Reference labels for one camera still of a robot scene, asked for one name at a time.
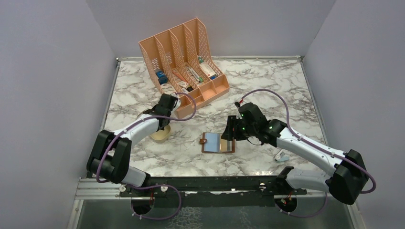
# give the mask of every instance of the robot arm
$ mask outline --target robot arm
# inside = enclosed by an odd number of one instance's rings
[[[87,162],[87,171],[96,174],[101,158],[108,145],[119,133],[124,132],[112,145],[112,149],[115,149],[114,155],[107,155],[102,164],[100,176],[115,184],[126,183],[140,187],[150,175],[129,166],[131,148],[138,144],[143,138],[164,129],[170,122],[170,119],[164,118],[164,116],[170,117],[172,111],[176,110],[180,105],[180,100],[176,97],[163,94],[159,103],[152,109],[144,111],[135,122],[114,132],[107,130],[101,131],[96,138],[96,142]]]
[[[257,105],[246,103],[238,107],[239,115],[228,116],[226,129],[222,139],[247,140],[249,137],[258,138],[263,144],[286,149],[302,158],[312,162],[323,172],[300,170],[286,167],[278,176],[279,184],[287,190],[309,188],[331,193],[337,200],[345,204],[353,204],[367,183],[368,177],[356,167],[346,161],[330,156],[313,146],[301,141],[289,130],[287,124],[277,120],[267,120]],[[341,150],[324,146],[316,141],[306,138],[316,146],[340,155],[365,169],[362,156],[350,150],[345,153]]]

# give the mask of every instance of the orange desk organizer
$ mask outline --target orange desk organizer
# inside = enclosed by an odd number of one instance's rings
[[[189,95],[195,100],[197,109],[229,91],[226,76],[211,58],[207,29],[198,18],[140,41],[139,46],[150,79],[160,93],[163,93],[163,90],[155,74],[156,69],[163,70],[174,89],[181,92],[181,87],[176,83],[175,75],[172,73],[175,69],[194,89]],[[214,70],[217,75],[215,79],[211,80],[200,68],[198,56]],[[203,79],[202,83],[189,76],[186,65],[192,67]],[[179,99],[181,106],[174,113],[178,118],[184,118],[192,113],[194,105],[187,96],[182,95]]]

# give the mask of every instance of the white wall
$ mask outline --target white wall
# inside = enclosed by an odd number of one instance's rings
[[[377,190],[369,229],[403,228],[405,1],[337,0],[304,64],[333,147],[362,153]]]
[[[0,3],[0,228],[67,226],[115,56],[84,0]]]
[[[198,17],[212,55],[305,55],[335,0],[87,0],[111,49],[141,56],[138,42]]]

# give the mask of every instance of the black metal base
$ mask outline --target black metal base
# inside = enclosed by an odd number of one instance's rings
[[[145,187],[168,184],[181,192],[183,207],[274,207],[274,195],[288,195],[276,181],[277,176],[246,177],[150,177]],[[140,191],[127,188],[121,197],[150,197],[153,192],[154,208],[173,208],[179,203],[176,192],[160,188]],[[305,195],[303,189],[294,189],[294,195]],[[134,204],[147,204],[145,200],[133,200]]]

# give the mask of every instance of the white marble surface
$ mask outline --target white marble surface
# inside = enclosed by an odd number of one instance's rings
[[[237,112],[234,102],[258,88],[271,89],[283,96],[289,105],[291,125],[302,134],[323,142],[298,61],[218,60],[215,63],[227,76],[230,92],[197,110],[192,120],[172,121],[172,135],[166,142],[157,144],[149,137],[142,140],[132,149],[130,165],[153,176],[276,175],[285,166],[317,170],[312,163],[288,151],[289,161],[275,162],[273,157],[280,149],[270,145],[254,146],[247,141],[236,142],[233,154],[201,152],[198,140],[202,132],[222,133],[227,116]],[[116,130],[128,125],[139,113],[155,105],[159,98],[160,93],[150,80],[143,61],[122,62],[105,128]],[[271,94],[259,92],[248,96],[245,101],[258,105],[268,119],[286,120],[282,102]]]

